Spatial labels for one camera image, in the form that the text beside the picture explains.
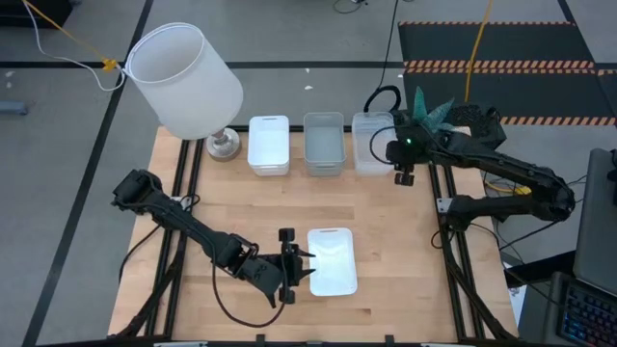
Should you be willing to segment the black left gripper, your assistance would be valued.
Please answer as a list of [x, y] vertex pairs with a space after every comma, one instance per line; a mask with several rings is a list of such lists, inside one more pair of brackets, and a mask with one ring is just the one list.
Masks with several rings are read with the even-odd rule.
[[272, 308], [276, 300], [282, 304], [293, 305], [296, 302], [293, 287], [314, 272], [314, 269], [303, 269], [303, 257], [314, 257], [314, 254], [303, 251], [295, 240], [294, 228], [279, 230], [281, 251], [278, 254], [258, 254], [258, 244], [249, 244], [249, 253], [241, 268], [244, 280], [261, 291]]

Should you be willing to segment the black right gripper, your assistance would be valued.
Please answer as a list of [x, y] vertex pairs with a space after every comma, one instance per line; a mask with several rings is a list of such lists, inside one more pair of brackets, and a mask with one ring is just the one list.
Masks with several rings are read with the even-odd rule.
[[386, 158], [395, 170], [394, 183], [413, 186], [415, 165], [433, 161], [433, 136], [422, 123], [395, 125], [396, 139], [387, 144]]

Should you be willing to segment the potted plant white pot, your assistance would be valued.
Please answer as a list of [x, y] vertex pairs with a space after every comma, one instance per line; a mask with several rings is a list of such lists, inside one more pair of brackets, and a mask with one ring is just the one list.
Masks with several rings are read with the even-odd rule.
[[445, 121], [448, 112], [453, 106], [454, 99], [451, 98], [432, 111], [428, 111], [425, 103], [424, 93], [420, 87], [416, 88], [414, 109], [412, 120], [422, 125], [425, 129], [436, 133], [440, 130], [453, 130], [454, 126]]

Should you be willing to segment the black mesh box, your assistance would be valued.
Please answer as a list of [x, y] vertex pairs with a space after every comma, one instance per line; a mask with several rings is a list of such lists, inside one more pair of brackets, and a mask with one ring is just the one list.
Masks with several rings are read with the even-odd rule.
[[466, 126], [471, 136], [490, 149], [497, 149], [506, 139], [496, 107], [487, 104], [457, 104], [447, 113], [445, 122]]

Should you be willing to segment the black hazard-striped floor mat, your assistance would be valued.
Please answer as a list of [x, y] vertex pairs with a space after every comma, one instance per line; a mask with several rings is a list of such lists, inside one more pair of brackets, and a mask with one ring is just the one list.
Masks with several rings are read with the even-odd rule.
[[404, 21], [404, 86], [428, 107], [453, 98], [508, 125], [617, 126], [617, 67], [597, 64], [573, 22]]

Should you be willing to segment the white printed paper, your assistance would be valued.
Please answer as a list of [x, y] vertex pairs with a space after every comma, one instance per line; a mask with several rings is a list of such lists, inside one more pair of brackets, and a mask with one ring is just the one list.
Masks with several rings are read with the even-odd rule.
[[512, 287], [508, 289], [510, 302], [513, 309], [516, 325], [520, 325], [521, 315], [523, 312], [524, 298], [527, 286]]

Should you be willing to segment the gray laptop backlit keyboard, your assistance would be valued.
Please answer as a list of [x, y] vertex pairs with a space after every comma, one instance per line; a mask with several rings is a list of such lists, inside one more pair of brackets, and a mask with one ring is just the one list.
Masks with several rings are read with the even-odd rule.
[[543, 342], [617, 347], [617, 148], [590, 153], [573, 269], [551, 278]]

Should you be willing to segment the white shade table lamp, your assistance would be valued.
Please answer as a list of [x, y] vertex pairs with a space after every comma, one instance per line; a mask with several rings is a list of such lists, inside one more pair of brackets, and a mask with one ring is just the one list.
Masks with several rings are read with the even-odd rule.
[[162, 125], [182, 140], [206, 140], [209, 155], [229, 161], [242, 143], [228, 126], [244, 92], [201, 29], [183, 22], [164, 24], [131, 49], [125, 73]]

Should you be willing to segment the gray floor block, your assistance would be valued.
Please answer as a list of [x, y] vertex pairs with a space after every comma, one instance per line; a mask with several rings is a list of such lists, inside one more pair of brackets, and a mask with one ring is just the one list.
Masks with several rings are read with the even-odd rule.
[[24, 102], [0, 100], [0, 114], [25, 116], [28, 114], [28, 108]]

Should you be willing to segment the black cabinet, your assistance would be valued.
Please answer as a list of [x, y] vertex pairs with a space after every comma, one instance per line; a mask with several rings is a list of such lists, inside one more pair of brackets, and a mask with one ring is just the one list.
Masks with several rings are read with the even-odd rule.
[[[63, 26], [72, 12], [69, 0], [27, 0], [54, 22]], [[22, 0], [0, 0], [0, 27], [33, 27]]]

